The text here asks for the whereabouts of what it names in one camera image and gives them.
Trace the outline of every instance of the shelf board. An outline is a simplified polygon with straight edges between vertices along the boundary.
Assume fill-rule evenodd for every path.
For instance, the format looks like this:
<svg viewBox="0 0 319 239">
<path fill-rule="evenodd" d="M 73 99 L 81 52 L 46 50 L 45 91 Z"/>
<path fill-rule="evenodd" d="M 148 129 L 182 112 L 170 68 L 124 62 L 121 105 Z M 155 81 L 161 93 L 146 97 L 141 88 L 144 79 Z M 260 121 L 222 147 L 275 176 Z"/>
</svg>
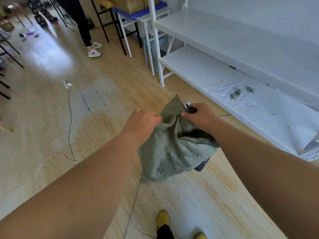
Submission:
<svg viewBox="0 0 319 239">
<path fill-rule="evenodd" d="M 159 62 L 284 151 L 297 155 L 319 131 L 318 112 L 189 45 Z M 222 92 L 228 85 L 243 88 L 236 101 Z M 255 93 L 247 93 L 247 86 Z M 252 102 L 238 102 L 245 96 Z"/>
<path fill-rule="evenodd" d="M 319 111 L 319 46 L 191 8 L 155 27 Z"/>
</svg>

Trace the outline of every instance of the shelf post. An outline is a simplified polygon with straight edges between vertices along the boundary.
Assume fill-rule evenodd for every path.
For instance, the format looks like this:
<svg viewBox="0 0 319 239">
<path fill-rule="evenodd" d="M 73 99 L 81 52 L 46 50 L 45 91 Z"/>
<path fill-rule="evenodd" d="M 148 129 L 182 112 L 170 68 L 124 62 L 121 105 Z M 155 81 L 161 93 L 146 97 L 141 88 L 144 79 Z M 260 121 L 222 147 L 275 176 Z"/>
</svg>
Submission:
<svg viewBox="0 0 319 239">
<path fill-rule="evenodd" d="M 155 44 L 155 51 L 156 51 L 156 57 L 157 57 L 157 66 L 159 71 L 159 82 L 161 86 L 164 87 L 165 84 L 164 84 L 163 70 L 162 70 L 162 65 L 160 64 L 161 56 L 160 56 L 159 33 L 158 33 L 158 30 L 155 28 L 155 21 L 156 21 L 155 3 L 154 3 L 154 0 L 148 0 L 148 3 L 150 6 L 152 28 L 154 30 L 154 44 Z"/>
</svg>

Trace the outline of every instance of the stool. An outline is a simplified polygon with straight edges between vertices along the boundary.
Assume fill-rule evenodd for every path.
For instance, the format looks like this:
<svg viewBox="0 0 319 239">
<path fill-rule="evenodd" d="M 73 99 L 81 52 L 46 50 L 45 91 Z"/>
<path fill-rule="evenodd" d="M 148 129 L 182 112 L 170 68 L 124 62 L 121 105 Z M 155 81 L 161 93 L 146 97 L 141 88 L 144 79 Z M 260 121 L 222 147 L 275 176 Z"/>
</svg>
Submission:
<svg viewBox="0 0 319 239">
<path fill-rule="evenodd" d="M 162 36 L 159 38 L 159 45 L 161 46 L 162 44 L 166 43 L 166 36 Z M 143 38 L 143 44 L 144 44 L 144 54 L 145 54 L 145 61 L 146 61 L 146 67 L 148 68 L 148 61 L 147 61 L 147 41 L 146 41 L 146 36 Z M 155 44 L 154 40 L 150 41 L 150 46 L 151 46 L 151 51 L 152 51 L 152 56 L 153 56 L 153 64 L 157 64 L 157 58 L 156 58 L 156 51 L 155 51 Z M 158 66 L 155 65 L 155 73 L 159 73 Z"/>
</svg>

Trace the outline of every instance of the white wall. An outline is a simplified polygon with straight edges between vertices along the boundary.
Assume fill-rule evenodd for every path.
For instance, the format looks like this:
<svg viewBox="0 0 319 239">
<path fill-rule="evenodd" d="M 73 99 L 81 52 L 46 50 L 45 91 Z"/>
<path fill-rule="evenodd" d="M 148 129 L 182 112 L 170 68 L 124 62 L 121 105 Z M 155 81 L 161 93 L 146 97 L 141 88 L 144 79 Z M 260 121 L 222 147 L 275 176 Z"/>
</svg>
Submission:
<svg viewBox="0 0 319 239">
<path fill-rule="evenodd" d="M 319 0 L 189 0 L 188 6 L 319 44 Z"/>
</svg>

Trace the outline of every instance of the person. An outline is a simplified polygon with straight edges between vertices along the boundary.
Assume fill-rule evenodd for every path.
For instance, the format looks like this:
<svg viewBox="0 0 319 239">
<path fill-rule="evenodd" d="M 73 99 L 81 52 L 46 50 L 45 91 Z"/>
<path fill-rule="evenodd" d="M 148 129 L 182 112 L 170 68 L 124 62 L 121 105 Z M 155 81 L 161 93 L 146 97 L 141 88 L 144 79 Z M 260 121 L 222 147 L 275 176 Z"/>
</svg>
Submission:
<svg viewBox="0 0 319 239">
<path fill-rule="evenodd" d="M 58 18 L 52 16 L 49 11 L 45 8 L 40 0 L 25 0 L 34 15 L 34 19 L 40 25 L 40 27 L 46 27 L 48 24 L 45 19 L 41 16 L 40 12 L 48 19 L 49 22 L 57 22 Z"/>
<path fill-rule="evenodd" d="M 97 48 L 101 48 L 102 44 L 93 42 L 91 43 L 91 35 L 89 29 L 89 23 L 82 9 L 79 0 L 56 0 L 60 6 L 73 18 L 78 24 L 78 29 L 84 45 L 87 47 L 87 52 L 90 58 L 98 57 L 101 55 Z"/>
<path fill-rule="evenodd" d="M 289 238 L 318 238 L 319 168 L 234 128 L 207 104 L 182 113 L 211 134 L 247 190 Z M 137 150 L 162 117 L 135 110 L 122 132 L 0 221 L 0 238 L 103 238 L 120 204 Z M 168 214 L 158 239 L 173 238 Z M 200 239 L 206 239 L 203 233 Z"/>
</svg>

